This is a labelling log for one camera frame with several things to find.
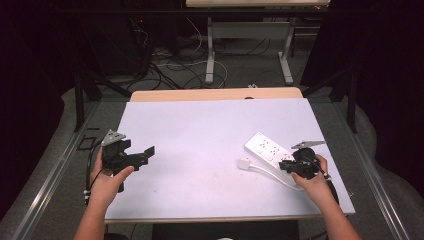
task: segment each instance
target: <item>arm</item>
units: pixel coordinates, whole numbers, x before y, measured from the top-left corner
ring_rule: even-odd
[[[328,172],[327,160],[320,155],[317,155],[317,159],[320,161],[321,168]],[[292,176],[294,181],[305,189],[323,214],[329,239],[361,239],[331,194],[322,173],[310,180],[302,178],[296,173],[292,173]]]
[[[99,175],[91,188],[90,201],[74,236],[75,240],[103,239],[106,210],[115,199],[119,185],[134,171],[134,167],[129,166],[116,176],[110,177],[112,173],[109,170],[102,170],[102,150],[97,154],[91,181]]]

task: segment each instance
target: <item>gray carpet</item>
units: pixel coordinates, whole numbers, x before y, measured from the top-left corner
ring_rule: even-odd
[[[233,51],[238,53],[247,52],[247,50],[256,46],[261,40],[237,40],[225,42],[225,52]],[[280,87],[285,86],[281,76],[280,65],[277,61],[276,51],[281,46],[281,42],[271,41],[269,50],[258,56],[223,56],[217,55],[216,60],[222,62],[226,67],[228,77],[226,79],[227,88],[246,87],[248,84],[255,83],[259,87]],[[301,43],[298,46],[293,58],[289,58],[289,64],[295,85],[298,86],[299,80],[305,63],[308,58],[310,42],[305,42],[302,49]],[[157,64],[163,64],[167,61],[160,61]],[[205,65],[195,65],[190,71],[170,71],[165,67],[164,72],[181,84],[195,77],[193,72],[204,73]],[[215,66],[216,73],[224,77],[226,71],[220,66]],[[131,91],[149,89],[155,82],[145,81],[134,84],[130,87]],[[199,81],[191,81],[188,87],[199,85]],[[211,87],[218,87],[220,82],[217,80]],[[364,167],[359,161],[358,149],[352,143],[351,135],[346,130],[345,122],[340,117],[338,109],[344,107],[344,103],[333,104],[329,102],[328,90],[323,89],[310,98],[314,113],[320,124],[324,137],[336,161],[340,174],[346,184],[346,187],[354,193],[352,197],[353,204],[357,211],[356,214],[349,217],[352,224],[364,239],[397,239],[393,236],[387,220],[382,211],[380,202],[375,197],[375,192],[370,188],[369,182],[364,174]],[[64,166],[63,175],[57,179],[54,194],[49,198],[44,211],[41,211],[39,218],[35,218],[31,229],[27,229],[30,239],[71,239],[74,235],[79,220],[85,208],[83,200],[83,189],[85,179],[85,165],[88,157],[87,150],[77,150],[78,145],[84,148],[88,142],[81,142],[83,138],[95,137],[97,140],[103,138],[109,129],[116,129],[120,117],[124,111],[125,101],[119,95],[107,88],[102,88],[105,97],[102,102],[86,104],[87,109],[91,107],[89,121],[84,129],[76,137],[73,135],[75,126],[75,105],[73,90],[63,96],[66,103],[65,113],[62,117],[51,143],[46,150],[37,169],[34,171],[21,195],[15,204],[9,210],[0,224],[1,239],[12,239],[16,230],[20,230],[21,222],[28,215],[37,193],[42,189],[45,180],[51,174],[54,166],[63,159],[63,152],[72,139],[77,138],[77,146],[69,154],[68,164]],[[364,150],[368,156],[374,155],[376,146],[376,137],[374,130],[369,123],[366,114],[360,109],[357,111],[358,135]],[[397,177],[396,175],[385,171],[378,164],[375,164],[378,170],[379,178],[393,203],[393,208],[399,215],[404,227],[407,229],[410,239],[420,239],[424,236],[424,203],[423,199],[410,187],[410,185]],[[301,220],[299,221],[301,238],[307,238],[314,234],[322,232],[325,228],[321,219]],[[110,232],[122,233],[130,236],[133,232],[133,239],[150,239],[151,225],[112,225]]]

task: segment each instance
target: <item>black curtain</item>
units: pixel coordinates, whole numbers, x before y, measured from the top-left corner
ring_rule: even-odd
[[[60,121],[61,95],[73,87],[51,17],[39,1],[0,3],[0,219],[37,166]]]
[[[377,133],[375,158],[424,197],[424,4],[332,0],[330,9],[371,6],[377,11],[370,18],[324,20],[301,84],[313,86],[343,69],[365,41],[357,96]],[[347,91],[346,79],[332,86]]]

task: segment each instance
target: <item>electrical outlet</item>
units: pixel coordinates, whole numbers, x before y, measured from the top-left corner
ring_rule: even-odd
[[[268,166],[281,180],[295,186],[290,174],[283,172],[278,164],[282,160],[294,160],[291,152],[258,132],[246,144],[245,149]]]

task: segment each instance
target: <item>plug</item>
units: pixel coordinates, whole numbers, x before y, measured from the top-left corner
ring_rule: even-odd
[[[247,158],[247,157],[240,158],[237,161],[237,166],[238,166],[238,168],[243,169],[243,170],[249,169],[250,168],[250,159]]]

